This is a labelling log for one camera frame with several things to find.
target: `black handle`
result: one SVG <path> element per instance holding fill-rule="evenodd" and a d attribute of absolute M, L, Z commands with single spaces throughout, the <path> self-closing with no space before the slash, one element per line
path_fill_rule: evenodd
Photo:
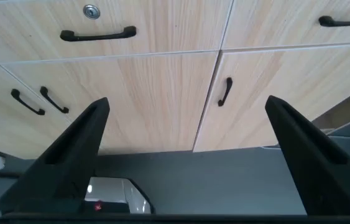
<path fill-rule="evenodd" d="M 87 40 L 112 40 L 112 39 L 124 39 L 136 36 L 136 27 L 129 26 L 125 27 L 124 31 L 119 34 L 109 34 L 109 35 L 97 35 L 97 36 L 89 36 L 76 37 L 74 31 L 70 30 L 62 30 L 60 34 L 60 38 L 65 41 L 74 42 L 74 41 L 87 41 Z"/>
<path fill-rule="evenodd" d="M 20 102 L 22 105 L 24 105 L 26 108 L 30 109 L 32 112 L 36 113 L 37 115 L 45 115 L 45 111 L 43 109 L 39 109 L 38 111 L 34 110 L 32 107 L 27 105 L 24 101 L 20 99 L 20 91 L 16 89 L 12 89 L 11 95 L 15 100 Z"/>
<path fill-rule="evenodd" d="M 233 80 L 231 77 L 226 79 L 226 83 L 227 83 L 227 88 L 226 88 L 226 92 L 224 93 L 224 97 L 223 100 L 219 100 L 218 101 L 218 106 L 223 106 L 224 102 L 226 101 L 227 95 L 229 95 L 230 89 L 233 85 Z"/>
<path fill-rule="evenodd" d="M 335 21 L 331 16 L 321 16 L 318 22 L 323 27 L 341 27 L 350 26 L 350 22 Z"/>
<path fill-rule="evenodd" d="M 54 105 L 60 112 L 62 113 L 68 113 L 69 109 L 67 107 L 63 107 L 63 109 L 61 109 L 61 107 L 59 107 L 49 96 L 48 96 L 48 88 L 42 86 L 39 90 L 40 94 L 42 94 L 42 96 L 49 101 L 49 103 L 51 103 L 52 105 Z"/>

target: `cabinet door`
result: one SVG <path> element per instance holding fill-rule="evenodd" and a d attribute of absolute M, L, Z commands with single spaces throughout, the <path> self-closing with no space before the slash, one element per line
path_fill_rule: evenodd
<path fill-rule="evenodd" d="M 45 86 L 74 120 L 107 97 L 100 153 L 191 150 L 217 53 L 173 54 L 6 65 L 34 91 Z"/>
<path fill-rule="evenodd" d="M 227 77 L 233 86 L 219 107 Z M 310 120 L 319 117 L 350 96 L 350 47 L 225 53 L 214 80 L 194 150 L 273 145 L 269 95 Z"/>
<path fill-rule="evenodd" d="M 99 8 L 89 19 L 85 5 Z M 0 62 L 152 52 L 219 50 L 230 0 L 47 0 L 0 3 Z M 130 38 L 67 42 L 75 36 L 121 33 Z"/>
<path fill-rule="evenodd" d="M 12 89 L 19 90 L 21 100 L 35 110 L 42 108 L 45 114 L 37 115 L 21 105 L 12 97 Z M 0 152 L 35 159 L 67 126 L 64 116 L 0 67 Z"/>
<path fill-rule="evenodd" d="M 350 0 L 235 0 L 223 48 L 350 43 L 350 26 L 321 26 L 321 16 L 350 22 Z"/>

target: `keyhole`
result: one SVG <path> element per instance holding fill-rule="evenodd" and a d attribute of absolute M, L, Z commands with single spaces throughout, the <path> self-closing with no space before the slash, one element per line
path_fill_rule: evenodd
<path fill-rule="evenodd" d="M 89 19 L 97 19 L 100 16 L 100 11 L 96 6 L 86 5 L 83 8 L 83 14 Z"/>

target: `dark gray floor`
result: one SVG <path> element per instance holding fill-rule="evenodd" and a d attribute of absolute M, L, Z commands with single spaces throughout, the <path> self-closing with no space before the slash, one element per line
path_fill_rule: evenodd
<path fill-rule="evenodd" d="M 350 153 L 350 125 L 331 134 Z M 31 165 L 7 157 L 4 172 Z M 97 175 L 132 179 L 163 214 L 305 214 L 278 149 L 102 156 Z M 13 180 L 0 179 L 0 195 Z"/>

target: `wooden cabinet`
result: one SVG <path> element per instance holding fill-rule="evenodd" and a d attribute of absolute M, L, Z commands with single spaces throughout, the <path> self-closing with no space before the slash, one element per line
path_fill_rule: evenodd
<path fill-rule="evenodd" d="M 0 2 L 0 62 L 152 52 L 219 50 L 230 0 L 47 0 Z M 83 7 L 99 8 L 89 19 Z M 66 42 L 76 36 L 121 33 L 126 39 Z"/>
<path fill-rule="evenodd" d="M 21 100 L 37 115 L 15 100 L 11 91 L 20 92 Z M 23 84 L 0 67 L 0 151 L 23 159 L 35 159 L 68 126 L 66 119 L 40 100 Z"/>
<path fill-rule="evenodd" d="M 35 92 L 41 86 L 74 120 L 107 97 L 103 154 L 191 150 L 217 52 L 14 63 L 5 67 Z"/>
<path fill-rule="evenodd" d="M 350 96 L 350 47 L 224 53 L 194 151 L 276 143 L 264 105 L 269 95 L 313 120 Z M 222 107 L 226 89 L 233 86 Z"/>
<path fill-rule="evenodd" d="M 350 26 L 320 26 L 321 16 L 350 21 L 350 0 L 235 0 L 223 49 L 350 43 Z"/>

